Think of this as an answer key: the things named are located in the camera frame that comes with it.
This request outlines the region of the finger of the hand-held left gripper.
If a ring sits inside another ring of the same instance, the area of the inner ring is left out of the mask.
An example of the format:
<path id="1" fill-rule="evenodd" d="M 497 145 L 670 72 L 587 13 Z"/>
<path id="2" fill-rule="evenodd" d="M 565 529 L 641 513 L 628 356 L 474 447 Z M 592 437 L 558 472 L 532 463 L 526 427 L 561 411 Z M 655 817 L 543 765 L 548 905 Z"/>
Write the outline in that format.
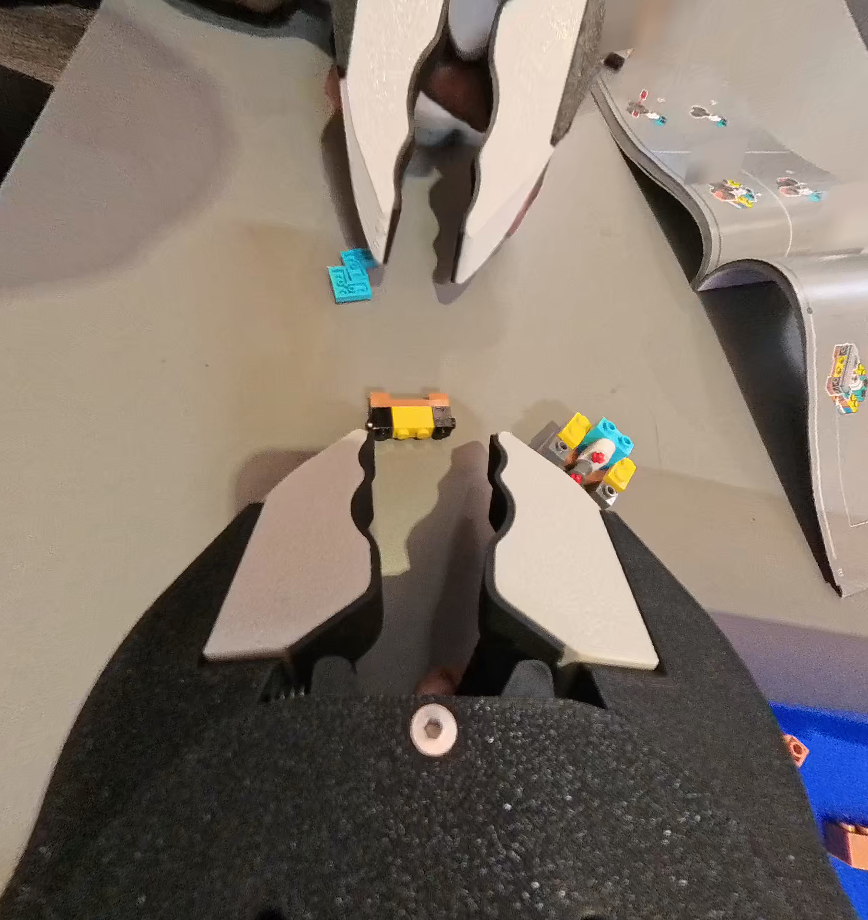
<path id="1" fill-rule="evenodd" d="M 340 97 L 349 178 L 373 258 L 385 263 L 402 206 L 424 64 L 443 37 L 444 1 L 342 1 Z"/>
<path id="2" fill-rule="evenodd" d="M 547 167 L 585 1 L 510 1 L 489 44 L 494 106 L 474 164 L 452 280 L 468 282 L 511 232 Z"/>

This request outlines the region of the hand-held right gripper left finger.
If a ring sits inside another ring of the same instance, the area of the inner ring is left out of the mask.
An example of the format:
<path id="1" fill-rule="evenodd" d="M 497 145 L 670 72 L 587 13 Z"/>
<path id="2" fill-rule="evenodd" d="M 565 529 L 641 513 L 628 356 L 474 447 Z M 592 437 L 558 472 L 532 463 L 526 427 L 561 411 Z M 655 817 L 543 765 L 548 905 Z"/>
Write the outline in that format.
<path id="1" fill-rule="evenodd" d="M 382 628 L 373 520 L 374 441 L 354 430 L 267 493 L 204 647 L 208 661 L 337 655 Z"/>

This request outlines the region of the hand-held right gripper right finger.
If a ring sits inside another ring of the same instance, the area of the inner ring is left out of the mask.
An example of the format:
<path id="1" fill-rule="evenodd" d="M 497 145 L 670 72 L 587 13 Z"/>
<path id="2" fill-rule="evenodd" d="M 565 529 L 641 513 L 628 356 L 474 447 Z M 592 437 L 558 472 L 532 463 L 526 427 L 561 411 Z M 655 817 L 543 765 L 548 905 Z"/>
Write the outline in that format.
<path id="1" fill-rule="evenodd" d="M 495 539 L 487 598 L 521 627 L 528 658 L 658 668 L 658 652 L 613 546 L 607 516 L 564 469 L 509 431 L 493 435 Z"/>

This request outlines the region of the yellow and brown brick assembly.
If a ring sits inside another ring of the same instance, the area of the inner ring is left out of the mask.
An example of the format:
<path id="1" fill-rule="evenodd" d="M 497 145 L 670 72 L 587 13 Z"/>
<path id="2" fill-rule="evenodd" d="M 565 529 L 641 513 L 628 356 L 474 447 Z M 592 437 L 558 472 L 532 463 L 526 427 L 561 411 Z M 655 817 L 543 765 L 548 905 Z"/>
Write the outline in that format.
<path id="1" fill-rule="evenodd" d="M 451 399 L 444 393 L 393 397 L 369 394 L 367 429 L 377 442 L 390 440 L 443 440 L 456 428 Z"/>

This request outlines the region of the grey desk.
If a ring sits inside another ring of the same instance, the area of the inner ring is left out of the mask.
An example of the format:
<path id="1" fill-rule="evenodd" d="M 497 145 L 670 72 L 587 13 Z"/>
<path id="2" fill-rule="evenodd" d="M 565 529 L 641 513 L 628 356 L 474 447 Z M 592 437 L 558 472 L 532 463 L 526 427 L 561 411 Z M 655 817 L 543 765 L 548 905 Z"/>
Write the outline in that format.
<path id="1" fill-rule="evenodd" d="M 434 276 L 469 167 L 405 186 L 369 305 L 328 57 L 163 2 L 90 26 L 0 191 L 0 894 L 100 672 L 247 504 L 356 428 L 371 388 L 443 389 L 458 431 L 378 454 L 385 624 L 360 664 L 402 694 L 473 651 L 487 440 L 580 409 L 635 439 L 624 520 L 766 696 L 868 712 L 868 591 L 825 582 L 667 213 L 588 106 L 522 229 L 471 286 Z"/>

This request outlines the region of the person's left hand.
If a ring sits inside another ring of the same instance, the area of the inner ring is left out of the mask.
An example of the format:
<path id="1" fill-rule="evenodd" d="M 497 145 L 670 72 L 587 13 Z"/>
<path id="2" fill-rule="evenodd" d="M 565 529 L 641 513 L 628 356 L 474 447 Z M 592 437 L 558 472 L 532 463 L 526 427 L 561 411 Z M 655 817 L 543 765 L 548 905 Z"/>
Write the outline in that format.
<path id="1" fill-rule="evenodd" d="M 440 61 L 428 73 L 422 91 L 451 116 L 476 132 L 486 132 L 493 114 L 494 91 L 485 62 Z"/>

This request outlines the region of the person's right hand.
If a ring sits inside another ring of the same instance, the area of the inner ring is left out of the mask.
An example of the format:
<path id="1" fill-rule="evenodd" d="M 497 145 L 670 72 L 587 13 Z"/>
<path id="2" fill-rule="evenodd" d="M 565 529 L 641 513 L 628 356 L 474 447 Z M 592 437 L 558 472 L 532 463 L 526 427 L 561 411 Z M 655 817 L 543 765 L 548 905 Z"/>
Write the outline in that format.
<path id="1" fill-rule="evenodd" d="M 420 678 L 414 690 L 416 696 L 469 696 L 462 668 L 438 666 Z"/>

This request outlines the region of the multicoloured brick model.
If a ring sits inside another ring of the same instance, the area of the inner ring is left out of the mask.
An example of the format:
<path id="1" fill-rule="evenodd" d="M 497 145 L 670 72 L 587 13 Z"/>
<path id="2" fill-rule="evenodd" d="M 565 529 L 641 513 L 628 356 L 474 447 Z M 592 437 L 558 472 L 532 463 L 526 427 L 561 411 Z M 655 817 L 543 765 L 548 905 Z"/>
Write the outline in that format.
<path id="1" fill-rule="evenodd" d="M 564 425 L 549 422 L 531 447 L 578 485 L 601 510 L 610 510 L 636 473 L 635 444 L 607 418 L 575 413 Z"/>

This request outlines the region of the brick instruction booklet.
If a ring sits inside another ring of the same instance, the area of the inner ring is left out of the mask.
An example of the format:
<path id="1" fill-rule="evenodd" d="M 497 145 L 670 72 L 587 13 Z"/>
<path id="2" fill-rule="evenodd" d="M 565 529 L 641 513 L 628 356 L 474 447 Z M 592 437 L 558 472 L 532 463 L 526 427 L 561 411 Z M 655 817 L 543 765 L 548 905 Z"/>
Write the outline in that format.
<path id="1" fill-rule="evenodd" d="M 868 2 L 636 2 L 595 90 L 809 548 L 868 590 Z"/>

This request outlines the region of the blue storage bin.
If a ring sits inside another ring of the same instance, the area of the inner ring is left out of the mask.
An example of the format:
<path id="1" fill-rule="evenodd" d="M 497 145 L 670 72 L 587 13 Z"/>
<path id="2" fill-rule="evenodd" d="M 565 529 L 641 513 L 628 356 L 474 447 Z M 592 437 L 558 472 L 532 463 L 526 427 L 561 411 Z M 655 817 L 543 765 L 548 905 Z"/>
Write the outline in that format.
<path id="1" fill-rule="evenodd" d="M 856 914 L 868 919 L 868 868 L 846 855 L 845 828 L 868 829 L 868 714 L 771 703 L 786 735 L 808 749 L 799 771 L 822 841 Z"/>

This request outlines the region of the brown sloped brick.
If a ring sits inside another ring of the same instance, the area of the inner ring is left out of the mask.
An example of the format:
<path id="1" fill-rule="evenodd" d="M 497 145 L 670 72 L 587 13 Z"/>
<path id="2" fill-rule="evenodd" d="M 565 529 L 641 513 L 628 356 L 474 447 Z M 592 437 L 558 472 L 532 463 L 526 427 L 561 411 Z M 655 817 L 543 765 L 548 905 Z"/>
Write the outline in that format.
<path id="1" fill-rule="evenodd" d="M 824 822 L 828 853 L 850 868 L 868 872 L 868 825 L 843 821 Z"/>

